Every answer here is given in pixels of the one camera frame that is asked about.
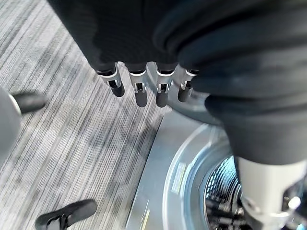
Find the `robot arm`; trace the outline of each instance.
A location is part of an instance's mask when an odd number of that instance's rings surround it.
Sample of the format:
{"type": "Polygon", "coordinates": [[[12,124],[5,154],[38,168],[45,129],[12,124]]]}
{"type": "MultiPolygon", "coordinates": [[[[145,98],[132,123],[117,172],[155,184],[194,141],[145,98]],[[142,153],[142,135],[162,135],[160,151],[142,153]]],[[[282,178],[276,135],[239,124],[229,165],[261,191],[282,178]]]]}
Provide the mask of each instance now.
{"type": "MultiPolygon", "coordinates": [[[[248,223],[285,224],[307,168],[306,1],[48,1],[116,96],[124,93],[117,61],[167,66],[161,107],[170,66],[198,69],[191,85],[211,94],[206,107],[227,132],[248,223]]],[[[136,94],[144,92],[143,69],[131,73],[136,94]]]]}

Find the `striped carpet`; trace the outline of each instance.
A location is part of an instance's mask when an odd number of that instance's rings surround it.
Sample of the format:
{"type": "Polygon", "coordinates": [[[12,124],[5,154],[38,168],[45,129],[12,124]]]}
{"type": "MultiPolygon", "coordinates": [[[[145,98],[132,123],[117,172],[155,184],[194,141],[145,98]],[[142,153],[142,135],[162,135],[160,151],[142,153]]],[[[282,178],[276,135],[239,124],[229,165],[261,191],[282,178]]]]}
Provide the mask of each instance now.
{"type": "Polygon", "coordinates": [[[166,109],[110,93],[45,0],[0,1],[0,85],[49,102],[26,115],[0,172],[0,229],[33,230],[37,216],[94,198],[94,217],[71,230],[123,229],[166,109]]]}

